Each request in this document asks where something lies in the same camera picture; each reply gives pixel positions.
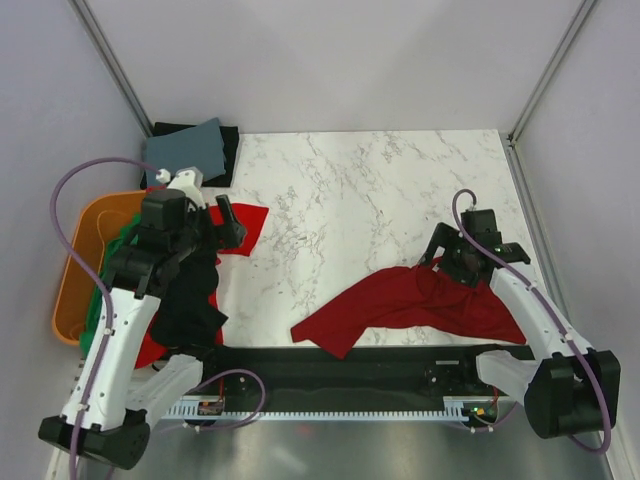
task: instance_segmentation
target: gray wall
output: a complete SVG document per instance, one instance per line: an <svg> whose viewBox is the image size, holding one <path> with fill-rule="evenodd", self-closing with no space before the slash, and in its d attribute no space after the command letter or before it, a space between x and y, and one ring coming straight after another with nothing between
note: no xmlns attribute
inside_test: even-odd
<svg viewBox="0 0 640 480"><path fill-rule="evenodd" d="M508 130L580 4L85 2L152 120L252 133Z"/></svg>
<svg viewBox="0 0 640 480"><path fill-rule="evenodd" d="M138 155L143 139L66 0L0 2L0 478L42 478L40 419L59 413L79 350L50 318L65 254L49 224L57 179L98 156ZM96 167L64 192L68 234L80 209L134 187L129 167Z"/></svg>
<svg viewBox="0 0 640 480"><path fill-rule="evenodd" d="M640 450L640 3L604 0L519 145L571 320L622 362L617 433ZM622 449L612 452L619 462Z"/></svg>

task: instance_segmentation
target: folded cloth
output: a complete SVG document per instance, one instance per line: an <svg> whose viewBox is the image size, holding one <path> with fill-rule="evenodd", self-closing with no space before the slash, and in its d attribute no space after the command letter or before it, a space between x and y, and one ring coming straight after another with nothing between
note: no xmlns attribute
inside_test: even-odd
<svg viewBox="0 0 640 480"><path fill-rule="evenodd" d="M169 135L193 127L194 125L156 122L153 126L152 134L154 137L161 137L163 135ZM210 180L205 179L205 181L202 183L203 187L226 188L230 187L233 181L233 174L236 166L236 154L238 152L238 145L240 143L240 134L238 132L238 127L221 126L220 134L222 135L222 142L224 143L223 152L225 159L225 173ZM146 172L142 174L142 179L140 180L140 189L144 190L145 188L147 188Z"/></svg>
<svg viewBox="0 0 640 480"><path fill-rule="evenodd" d="M345 290L291 329L344 358L368 327L429 326L465 337L524 344L526 339L486 283L470 288L428 267L380 270Z"/></svg>
<svg viewBox="0 0 640 480"><path fill-rule="evenodd" d="M151 137L144 150L145 162L172 173L187 167L197 167L204 180L225 173L224 144L217 118L197 127L170 135ZM155 178L147 179L150 186L160 185Z"/></svg>

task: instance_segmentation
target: metal floor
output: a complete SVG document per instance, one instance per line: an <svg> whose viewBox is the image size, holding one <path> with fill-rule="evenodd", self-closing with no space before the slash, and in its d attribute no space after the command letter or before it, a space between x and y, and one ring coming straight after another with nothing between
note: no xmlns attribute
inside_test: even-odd
<svg viewBox="0 0 640 480"><path fill-rule="evenodd" d="M92 465L90 480L106 469ZM228 432L152 437L132 480L610 480L603 457L568 439L541 440L522 411L497 432L445 425L262 421Z"/></svg>

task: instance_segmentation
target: metal frame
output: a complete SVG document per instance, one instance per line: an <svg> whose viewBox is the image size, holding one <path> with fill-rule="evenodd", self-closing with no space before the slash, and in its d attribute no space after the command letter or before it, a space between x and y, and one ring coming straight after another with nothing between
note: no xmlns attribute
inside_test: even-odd
<svg viewBox="0 0 640 480"><path fill-rule="evenodd" d="M124 96L129 108L131 108L133 116L138 124L140 124L140 128L142 128L142 131L147 137L150 137L151 121L149 120L149 116L145 112L140 99L136 95L131 82L127 78L127 75L124 73L120 62L118 62L118 58L113 52L111 45L109 45L107 37L96 20L93 11L84 0L69 0L69 5L71 5L71 8L76 12L76 15L78 15L80 23L82 23L85 31L89 35L89 38L91 38L91 41L96 47L98 54L107 67L107 70L109 70L109 73L116 82L118 89Z"/></svg>
<svg viewBox="0 0 640 480"><path fill-rule="evenodd" d="M598 1L599 0L583 0L580 6L578 7L578 10L574 14L573 18L571 19L571 22L569 23L569 25L567 26L567 29L565 30L564 35L560 39L560 43L558 44L555 51L553 52L553 55L551 56L549 63L547 63L547 66L542 72L542 75L540 76L538 83L533 89L531 96L529 96L527 103L522 109L522 112L520 113L518 120L516 120L515 125L511 129L511 132L509 134L509 140L512 143L517 142L520 136L522 135L522 132L527 126L527 123L529 122L531 115L533 114L534 110L538 106L538 103L540 102L540 98L542 98L542 95L544 94L545 90L549 86L549 83L551 83L551 80L553 80L553 77L558 71L558 68L560 67L560 65L565 59L567 52L571 48L571 45L573 45L573 43L575 42L576 37L578 36L578 33L580 33L580 30L586 23L591 12L593 12L593 9L597 5Z"/></svg>
<svg viewBox="0 0 640 480"><path fill-rule="evenodd" d="M570 318L567 304L562 294L562 287L556 275L556 263L549 248L548 236L543 227L538 210L536 209L529 183L526 180L527 177L523 162L518 155L516 147L509 139L509 135L501 134L500 140L502 141L502 146L507 157L507 164L509 165L511 176L516 186L518 198L520 199L522 211L524 212L524 218L527 222L529 233L531 234L533 248L538 257L538 263L540 265L542 279L547 287L547 293L560 311L566 317Z"/></svg>

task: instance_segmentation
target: black cloth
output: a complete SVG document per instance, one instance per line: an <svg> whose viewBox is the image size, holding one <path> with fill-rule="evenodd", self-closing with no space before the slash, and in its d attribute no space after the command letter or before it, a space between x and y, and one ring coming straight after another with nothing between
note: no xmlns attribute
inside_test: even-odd
<svg viewBox="0 0 640 480"><path fill-rule="evenodd" d="M218 287L215 252L194 252L180 263L160 302L150 334L167 348L213 347L227 316L209 303Z"/></svg>
<svg viewBox="0 0 640 480"><path fill-rule="evenodd" d="M176 133L194 126L195 125L156 122L153 126L151 134L154 137L161 137L163 135ZM220 175L219 177L205 180L204 182L202 182L203 187L227 188L231 186L231 182L233 181L233 172L235 171L236 167L236 154L238 153L238 144L240 143L240 133L238 132L238 127L221 126L220 134L222 135L222 141L224 142L222 151L224 152L224 158L227 160L225 163L226 173L224 175ZM140 180L140 188L142 190L147 188L146 172L143 173L142 179Z"/></svg>

